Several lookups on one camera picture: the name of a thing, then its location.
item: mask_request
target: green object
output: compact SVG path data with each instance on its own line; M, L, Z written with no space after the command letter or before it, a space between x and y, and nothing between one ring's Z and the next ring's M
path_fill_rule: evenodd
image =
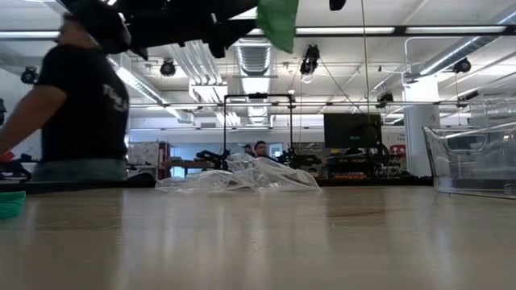
M274 47L293 52L299 0L259 0L256 24Z
M0 220L18 217L25 203L25 192L0 193Z

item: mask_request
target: hanging wire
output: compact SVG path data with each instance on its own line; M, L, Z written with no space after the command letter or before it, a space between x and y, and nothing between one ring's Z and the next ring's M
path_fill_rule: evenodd
M367 89L365 90L366 93L366 99L368 101L368 118L369 122L371 122L371 111L369 109L369 60L368 60L368 42L367 37L365 34L365 8L364 8L364 0L360 0L360 4L362 6L362 27L364 29L364 56L365 56L365 85L367 86Z
M299 143L298 143L298 154L301 154L301 140L302 140L302 124L303 124L303 82L301 82L301 85L299 87L299 90L301 91L301 106L299 107L300 113L299 113Z
M456 92L456 96L459 95L459 83L457 82L457 74L455 74L455 92ZM458 109L457 110L457 116L459 116L459 126L460 126L460 111L462 109Z
M321 63L322 63L322 66L324 66L324 68L326 69L326 71L328 72L328 75L331 77L331 79L333 80L333 82L335 82L335 84L337 85L337 87L340 89L340 91L344 94L344 97L352 104L354 105L354 107L356 107L356 109L358 111L360 111L362 114L364 112L362 112L362 110L360 109L359 106L355 105L355 103L351 100L351 98L347 95L346 92L344 92L344 90L342 89L342 87L339 85L339 82L337 82L337 80L333 77L333 75L331 74L330 72L330 69L328 69L328 67L326 66L326 64L324 63L324 60L323 58L319 57L319 59L321 60Z

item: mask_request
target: clear plastic bag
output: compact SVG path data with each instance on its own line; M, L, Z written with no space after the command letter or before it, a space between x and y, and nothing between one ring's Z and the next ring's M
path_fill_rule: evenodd
M315 179L308 172L295 170L267 158L253 158L248 154L233 154L226 159L231 172L207 171L181 178L156 182L156 189L165 192L201 193L224 192L250 188L259 193L280 191L319 191Z

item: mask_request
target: table surface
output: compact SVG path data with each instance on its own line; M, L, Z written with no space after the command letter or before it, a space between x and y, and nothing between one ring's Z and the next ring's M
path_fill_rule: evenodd
M0 287L514 289L516 203L432 188L28 197Z

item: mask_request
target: black monitor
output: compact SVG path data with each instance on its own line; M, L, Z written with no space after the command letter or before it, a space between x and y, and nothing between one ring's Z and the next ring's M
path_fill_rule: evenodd
M379 114L324 114L326 148L374 148L381 145Z

